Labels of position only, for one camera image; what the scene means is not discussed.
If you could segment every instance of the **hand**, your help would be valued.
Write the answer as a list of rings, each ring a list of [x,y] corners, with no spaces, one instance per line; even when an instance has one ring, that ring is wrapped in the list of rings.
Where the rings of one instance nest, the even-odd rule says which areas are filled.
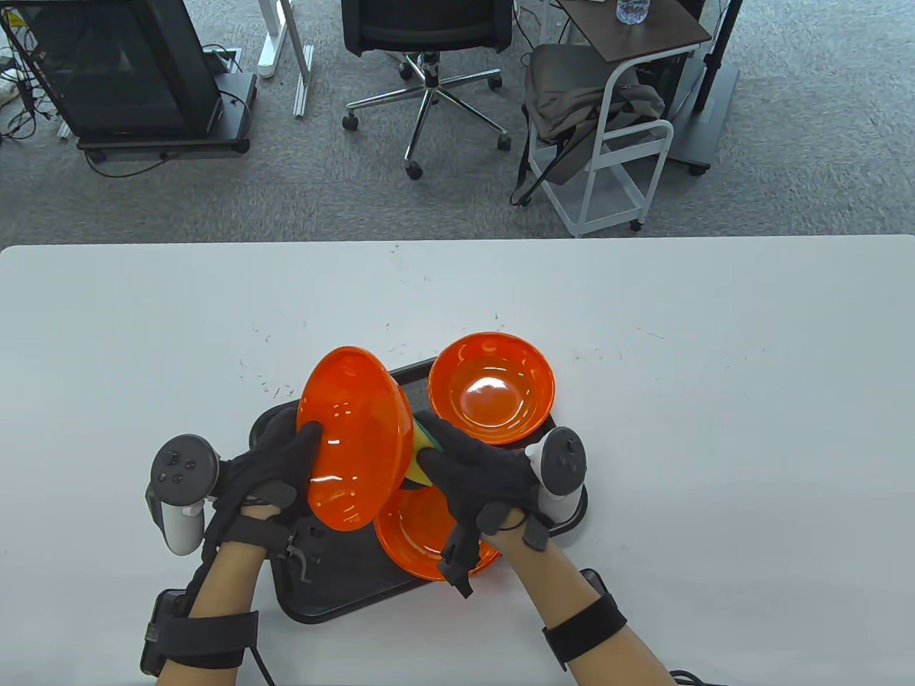
[[[479,530],[478,516],[490,503],[536,511],[540,483],[523,452],[486,445],[428,411],[415,417],[442,447],[421,450],[416,462],[445,494],[448,511],[465,530]],[[509,513],[502,528],[520,522],[512,520],[518,517]]]
[[[225,491],[214,508],[272,505],[289,520],[308,514],[307,484],[320,440],[320,424],[309,423],[296,432],[296,408],[284,409],[251,450],[227,463]]]

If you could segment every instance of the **water bottle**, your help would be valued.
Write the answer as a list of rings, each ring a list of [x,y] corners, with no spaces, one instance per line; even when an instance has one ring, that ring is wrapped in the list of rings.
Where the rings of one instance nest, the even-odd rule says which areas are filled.
[[[617,0],[617,19],[623,24],[641,24],[648,16],[651,0]]]

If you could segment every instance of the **wheel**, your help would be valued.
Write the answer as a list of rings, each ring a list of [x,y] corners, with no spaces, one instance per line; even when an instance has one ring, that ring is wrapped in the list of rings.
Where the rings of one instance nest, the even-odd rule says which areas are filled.
[[[406,166],[406,175],[409,176],[412,181],[416,181],[423,175],[423,168],[416,162],[411,162]]]

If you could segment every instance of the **gray carpet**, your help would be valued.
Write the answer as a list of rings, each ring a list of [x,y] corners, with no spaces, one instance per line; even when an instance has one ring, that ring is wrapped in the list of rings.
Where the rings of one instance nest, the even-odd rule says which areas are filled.
[[[108,180],[86,167],[73,142],[55,138],[55,123],[45,123],[31,140],[0,145],[0,249],[568,235],[542,193],[527,209],[507,201],[523,139],[526,46],[517,30],[501,55],[452,53],[444,66],[448,73],[504,69],[500,92],[483,83],[460,93],[510,129],[514,149],[497,151],[489,130],[439,106],[416,156],[425,175],[411,182],[401,156],[416,102],[362,113],[356,134],[339,124],[348,100],[400,86],[393,62],[346,51],[336,0],[299,5],[299,30],[315,44],[317,62],[303,121],[292,116],[296,71],[287,49],[274,78],[260,85],[243,158],[177,161]],[[704,24],[713,26],[717,0],[708,5]],[[188,8],[202,42],[241,47],[242,66],[254,66],[264,37],[254,0],[188,0]],[[535,36],[531,16],[522,17]],[[742,74],[717,163],[701,178],[669,163],[642,235],[913,232],[912,0],[748,0],[726,59]]]

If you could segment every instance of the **black glove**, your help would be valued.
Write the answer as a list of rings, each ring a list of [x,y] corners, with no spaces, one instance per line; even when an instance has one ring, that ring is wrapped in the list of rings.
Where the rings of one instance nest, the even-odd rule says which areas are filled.
[[[296,433],[296,414],[295,407],[277,413],[251,450],[225,463],[221,493],[213,504],[217,512],[243,505],[276,505],[282,510],[276,517],[280,521],[311,513],[307,483],[318,456],[321,425],[308,423]]]
[[[188,586],[189,593],[198,592],[203,584],[219,546],[226,540],[230,528],[238,525],[239,510],[243,506],[275,505],[281,510],[269,522],[273,531],[263,526],[263,522],[243,518],[246,520],[241,522],[245,535],[265,535],[271,541],[291,538],[293,531],[281,525],[294,524],[299,516],[310,514],[307,484],[320,441],[319,423],[308,423],[296,433],[296,408],[290,407],[270,420],[251,450],[220,463],[218,497],[213,502],[213,517],[203,537],[203,564]],[[264,547],[270,550],[278,547],[278,543]]]
[[[442,448],[424,448],[416,462],[445,494],[457,522],[438,569],[467,597],[473,592],[468,574],[479,562],[480,534],[495,533],[511,508],[536,513],[540,482],[522,451],[486,445],[429,411],[415,418]]]

